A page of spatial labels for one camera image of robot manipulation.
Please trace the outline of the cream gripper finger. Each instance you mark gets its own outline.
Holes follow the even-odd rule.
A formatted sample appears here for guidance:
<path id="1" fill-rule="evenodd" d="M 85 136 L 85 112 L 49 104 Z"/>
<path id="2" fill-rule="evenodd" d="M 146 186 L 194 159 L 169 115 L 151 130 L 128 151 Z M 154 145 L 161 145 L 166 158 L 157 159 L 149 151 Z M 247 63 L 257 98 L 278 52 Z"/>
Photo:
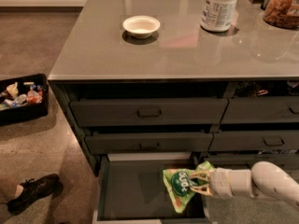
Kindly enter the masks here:
<path id="1" fill-rule="evenodd" d="M 210 177 L 209 171 L 195 171 L 189 175 L 189 179 L 200 179 L 203 181 L 208 181 Z"/>
<path id="2" fill-rule="evenodd" d="M 211 196 L 211 191 L 209 185 L 203 186 L 191 186 L 193 192 L 199 193 L 201 195 Z"/>

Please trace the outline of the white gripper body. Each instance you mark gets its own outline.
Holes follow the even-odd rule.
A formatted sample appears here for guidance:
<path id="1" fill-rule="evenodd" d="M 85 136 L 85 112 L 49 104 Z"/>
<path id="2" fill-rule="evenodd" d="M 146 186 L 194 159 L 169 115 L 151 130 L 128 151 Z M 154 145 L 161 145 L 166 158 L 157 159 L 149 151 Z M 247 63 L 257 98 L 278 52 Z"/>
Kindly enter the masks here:
<path id="1" fill-rule="evenodd" d="M 233 197 L 230 185 L 230 170 L 217 168 L 209 173 L 209 187 L 213 197 L 229 199 Z"/>

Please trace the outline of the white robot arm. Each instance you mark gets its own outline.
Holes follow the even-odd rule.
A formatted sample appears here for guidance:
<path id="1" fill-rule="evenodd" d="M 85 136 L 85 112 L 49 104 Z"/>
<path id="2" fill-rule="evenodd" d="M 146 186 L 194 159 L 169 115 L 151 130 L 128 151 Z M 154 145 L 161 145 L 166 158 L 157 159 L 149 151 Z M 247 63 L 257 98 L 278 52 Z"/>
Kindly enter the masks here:
<path id="1" fill-rule="evenodd" d="M 284 202 L 299 210 L 299 184 L 285 171 L 268 161 L 250 169 L 214 168 L 192 172 L 189 179 L 204 182 L 190 186 L 194 192 L 220 199 L 247 197 L 261 202 Z"/>

